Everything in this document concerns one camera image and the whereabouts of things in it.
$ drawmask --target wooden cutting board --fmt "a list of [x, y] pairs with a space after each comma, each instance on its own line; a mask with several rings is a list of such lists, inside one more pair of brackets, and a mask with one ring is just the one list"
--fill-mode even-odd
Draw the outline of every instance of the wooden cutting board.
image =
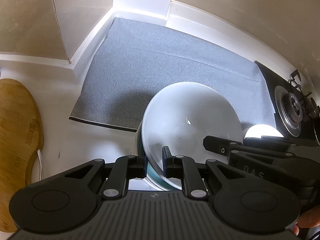
[[9, 201], [31, 183], [36, 152], [42, 147], [41, 118], [32, 95], [18, 81], [0, 79], [0, 231], [17, 230]]

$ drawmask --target screw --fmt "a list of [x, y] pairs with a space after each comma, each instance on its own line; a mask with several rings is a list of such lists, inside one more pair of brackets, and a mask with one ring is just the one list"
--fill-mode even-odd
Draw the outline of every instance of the screw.
[[207, 193], [202, 189], [195, 189], [195, 190], [191, 191], [190, 194], [191, 194], [191, 196], [196, 197], [196, 198], [202, 198], [207, 195]]
[[109, 188], [109, 189], [106, 189], [105, 191], [103, 191], [103, 194], [104, 194], [106, 197], [115, 197], [115, 196], [118, 196], [118, 195], [119, 195], [119, 191], [117, 191], [117, 190], [114, 189], [114, 188]]

